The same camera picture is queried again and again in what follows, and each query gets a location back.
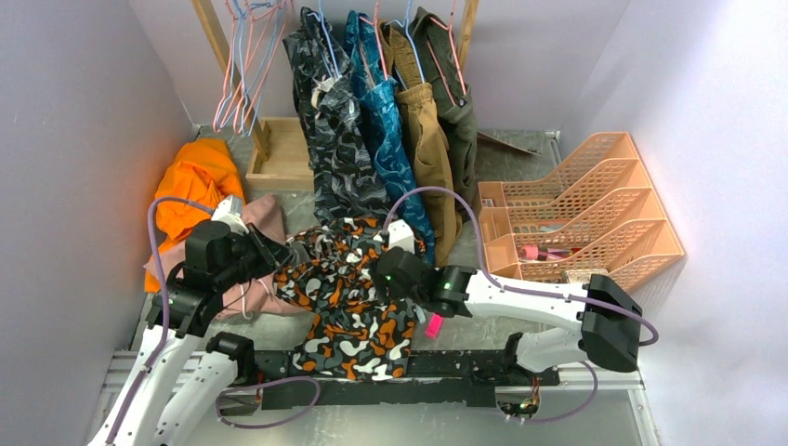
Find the orange camouflage shorts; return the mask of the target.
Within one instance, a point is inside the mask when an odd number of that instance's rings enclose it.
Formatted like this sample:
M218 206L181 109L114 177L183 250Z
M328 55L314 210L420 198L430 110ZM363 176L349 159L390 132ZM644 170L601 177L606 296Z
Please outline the orange camouflage shorts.
M379 217L344 217L286 240L292 255L272 275L274 292L314 316L294 349L297 370L354 381L405 376L417 317L373 274L388 250L382 229Z

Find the pink wire hanger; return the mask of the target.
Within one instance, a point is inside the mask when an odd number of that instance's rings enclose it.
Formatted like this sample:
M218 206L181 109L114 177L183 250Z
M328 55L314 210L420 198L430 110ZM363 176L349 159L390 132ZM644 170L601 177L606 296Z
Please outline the pink wire hanger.
M217 107L216 107L214 118L213 118L213 122L212 122L213 129L216 130L216 131L222 130L222 129L227 128L227 127L231 128L233 130L234 110L235 110L236 101L237 101L236 87L240 84L240 75L236 72L236 69L238 68L238 65L234 61L234 57L231 55L231 50L234 47L234 44L233 44L233 33L235 31L235 28L236 28L235 23L236 23L236 20L237 20L237 12L236 12L236 8L233 5L233 2L234 1L227 1L225 3L226 8L227 8L227 10L230 13L230 18L231 18L231 27L230 27L230 68L228 69L228 71L226 73L224 73L224 79L223 79L223 85L222 85L222 94L221 94L220 100L217 103ZM275 56L276 56L276 54L278 52L279 41L283 38L283 34L284 34L284 31L285 31L285 28L286 28L286 25L287 25L287 21L289 20L290 5L291 5L291 3L289 1L277 1L277 2L279 3L279 10L280 10L279 14L280 14L281 25L280 25L280 30L279 31L275 31L274 34L272 35L272 40L273 40L273 43L275 44L275 47L274 47L275 48L275 53L273 55L272 62L274 61L274 58L275 58ZM267 78L266 82L269 79L269 73L271 71L272 62L270 63L270 66L269 66L268 78ZM265 84L263 85L261 101L262 101L262 99L264 97Z

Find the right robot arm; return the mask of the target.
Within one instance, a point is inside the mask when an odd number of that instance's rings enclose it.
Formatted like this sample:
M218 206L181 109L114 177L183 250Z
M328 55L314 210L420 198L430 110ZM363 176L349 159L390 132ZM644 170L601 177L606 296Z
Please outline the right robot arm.
M387 303L409 299L443 318L548 325L541 333L509 337L501 370L511 384L580 361L618 373L637 369L642 309L606 275L593 274L586 283L521 281L464 266L432 268L399 247L373 263L372 275Z

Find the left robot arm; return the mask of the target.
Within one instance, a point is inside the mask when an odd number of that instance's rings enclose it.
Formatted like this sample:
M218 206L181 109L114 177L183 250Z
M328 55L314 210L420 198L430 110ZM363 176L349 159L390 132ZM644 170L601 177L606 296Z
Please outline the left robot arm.
M217 334L186 382L177 381L236 284L261 279L291 250L252 224L205 220L185 241L185 259L153 300L138 355L93 445L184 445L230 385L259 375L252 340Z

